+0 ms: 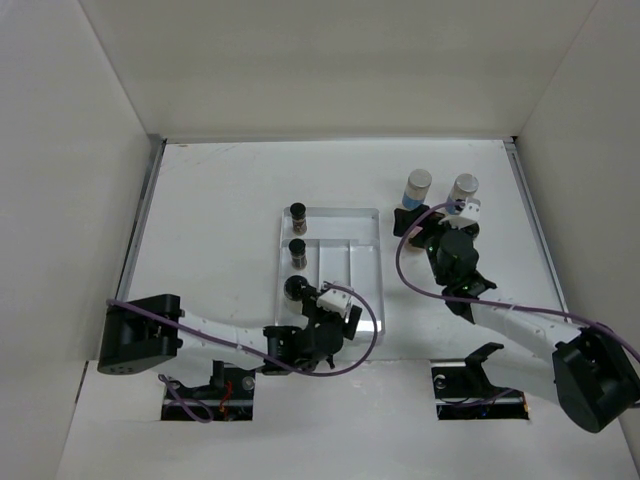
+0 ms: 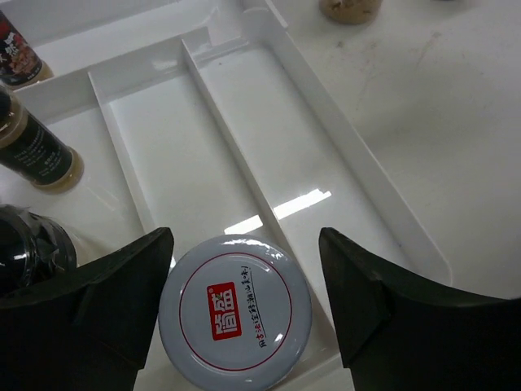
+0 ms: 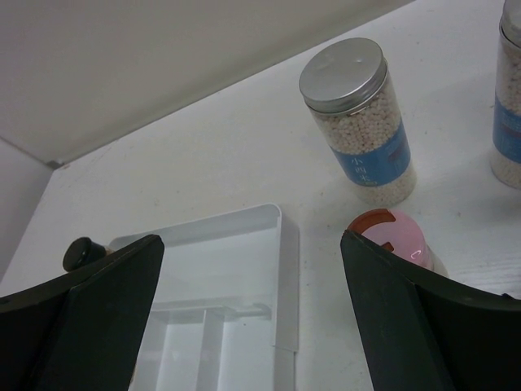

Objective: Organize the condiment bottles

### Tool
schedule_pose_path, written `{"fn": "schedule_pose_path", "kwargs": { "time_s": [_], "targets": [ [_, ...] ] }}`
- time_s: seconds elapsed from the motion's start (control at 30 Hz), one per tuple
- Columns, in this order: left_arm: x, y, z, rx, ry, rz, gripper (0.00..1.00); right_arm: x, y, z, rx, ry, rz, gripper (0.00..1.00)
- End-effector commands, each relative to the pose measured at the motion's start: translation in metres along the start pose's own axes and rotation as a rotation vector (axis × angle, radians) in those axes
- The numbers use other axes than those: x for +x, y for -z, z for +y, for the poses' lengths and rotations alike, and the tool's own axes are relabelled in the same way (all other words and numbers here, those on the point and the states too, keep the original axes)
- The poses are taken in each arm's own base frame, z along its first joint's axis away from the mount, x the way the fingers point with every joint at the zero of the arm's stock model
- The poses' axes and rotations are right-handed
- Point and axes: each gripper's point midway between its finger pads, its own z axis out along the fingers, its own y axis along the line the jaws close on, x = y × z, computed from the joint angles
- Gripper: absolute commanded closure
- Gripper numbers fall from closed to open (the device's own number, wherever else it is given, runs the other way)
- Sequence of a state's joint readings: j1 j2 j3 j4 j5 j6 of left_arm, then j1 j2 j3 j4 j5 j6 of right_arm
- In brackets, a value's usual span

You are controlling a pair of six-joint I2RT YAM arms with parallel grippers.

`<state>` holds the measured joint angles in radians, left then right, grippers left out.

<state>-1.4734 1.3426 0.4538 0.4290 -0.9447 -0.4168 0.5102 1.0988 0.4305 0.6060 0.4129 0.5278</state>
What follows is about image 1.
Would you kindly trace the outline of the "blue label sago jar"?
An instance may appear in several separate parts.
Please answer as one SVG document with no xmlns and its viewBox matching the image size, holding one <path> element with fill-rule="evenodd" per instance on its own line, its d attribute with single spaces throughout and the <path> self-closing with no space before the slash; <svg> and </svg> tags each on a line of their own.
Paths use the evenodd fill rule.
<svg viewBox="0 0 640 480">
<path fill-rule="evenodd" d="M 470 173 L 462 173 L 456 177 L 449 191 L 448 201 L 464 201 L 475 195 L 479 188 L 478 179 Z"/>
</svg>

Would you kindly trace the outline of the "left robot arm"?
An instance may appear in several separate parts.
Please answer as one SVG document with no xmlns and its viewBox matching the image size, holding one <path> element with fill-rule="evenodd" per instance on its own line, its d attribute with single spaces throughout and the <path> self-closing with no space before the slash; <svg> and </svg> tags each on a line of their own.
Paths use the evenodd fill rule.
<svg viewBox="0 0 640 480">
<path fill-rule="evenodd" d="M 191 374 L 192 389 L 210 399 L 221 393 L 225 377 L 213 361 L 263 375 L 313 375 L 321 362 L 332 365 L 345 341 L 354 339 L 361 307 L 348 290 L 318 289 L 299 275 L 286 280 L 283 295 L 286 309 L 305 325 L 234 327 L 185 312 L 180 297 L 172 294 L 113 302 L 98 370 L 107 375 L 185 372 Z"/>
</svg>

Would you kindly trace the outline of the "black knob cap grinder bottle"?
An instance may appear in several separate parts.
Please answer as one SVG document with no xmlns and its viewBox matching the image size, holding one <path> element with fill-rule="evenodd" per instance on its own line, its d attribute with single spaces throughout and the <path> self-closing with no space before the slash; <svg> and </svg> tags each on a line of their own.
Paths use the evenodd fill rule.
<svg viewBox="0 0 640 480">
<path fill-rule="evenodd" d="M 302 314 L 303 293 L 308 286 L 308 280 L 301 275 L 292 275 L 284 282 L 284 304 L 293 314 Z"/>
</svg>

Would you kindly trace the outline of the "silver lid beige jar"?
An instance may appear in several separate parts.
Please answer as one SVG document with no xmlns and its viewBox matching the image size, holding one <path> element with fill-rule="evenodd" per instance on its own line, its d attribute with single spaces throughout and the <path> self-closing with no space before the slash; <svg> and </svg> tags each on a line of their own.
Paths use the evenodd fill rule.
<svg viewBox="0 0 640 480">
<path fill-rule="evenodd" d="M 407 210 L 414 210 L 422 205 L 432 184 L 431 174 L 424 169 L 413 170 L 408 178 L 401 200 Z"/>
</svg>

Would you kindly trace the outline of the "small black cap spice bottle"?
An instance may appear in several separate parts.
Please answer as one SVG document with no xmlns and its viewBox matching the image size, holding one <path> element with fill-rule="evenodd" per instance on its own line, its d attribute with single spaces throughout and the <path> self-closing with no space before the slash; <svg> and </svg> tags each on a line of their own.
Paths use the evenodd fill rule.
<svg viewBox="0 0 640 480">
<path fill-rule="evenodd" d="M 307 231 L 306 206 L 301 202 L 290 205 L 289 213 L 292 222 L 292 231 L 295 235 L 304 235 Z"/>
</svg>

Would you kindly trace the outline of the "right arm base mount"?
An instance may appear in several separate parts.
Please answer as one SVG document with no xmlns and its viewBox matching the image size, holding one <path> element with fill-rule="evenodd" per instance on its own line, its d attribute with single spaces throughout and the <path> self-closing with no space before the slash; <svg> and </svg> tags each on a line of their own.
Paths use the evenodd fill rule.
<svg viewBox="0 0 640 480">
<path fill-rule="evenodd" d="M 464 359 L 431 364 L 439 420 L 529 420 L 524 393 L 494 386 L 483 369 L 483 363 L 503 348 L 502 344 L 489 342 Z"/>
</svg>

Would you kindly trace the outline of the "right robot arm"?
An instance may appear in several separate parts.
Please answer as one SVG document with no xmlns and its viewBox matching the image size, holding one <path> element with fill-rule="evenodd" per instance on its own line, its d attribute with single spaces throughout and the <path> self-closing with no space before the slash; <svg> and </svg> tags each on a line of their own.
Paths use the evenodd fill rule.
<svg viewBox="0 0 640 480">
<path fill-rule="evenodd" d="M 510 361 L 501 343 L 465 359 L 464 384 L 483 396 L 495 388 L 532 393 L 558 405 L 577 426 L 598 433 L 639 406 L 639 354 L 609 327 L 569 312 L 503 300 L 477 268 L 480 204 L 454 201 L 394 211 L 393 234 L 426 253 L 437 299 L 468 323 L 492 330 L 532 357 Z"/>
</svg>

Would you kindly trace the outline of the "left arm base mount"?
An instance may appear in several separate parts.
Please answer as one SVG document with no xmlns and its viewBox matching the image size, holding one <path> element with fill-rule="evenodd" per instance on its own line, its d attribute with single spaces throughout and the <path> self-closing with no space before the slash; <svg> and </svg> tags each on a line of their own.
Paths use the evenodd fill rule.
<svg viewBox="0 0 640 480">
<path fill-rule="evenodd" d="M 252 421 L 256 372 L 230 363 L 213 361 L 207 382 L 187 386 L 164 376 L 165 394 L 161 421 Z"/>
</svg>

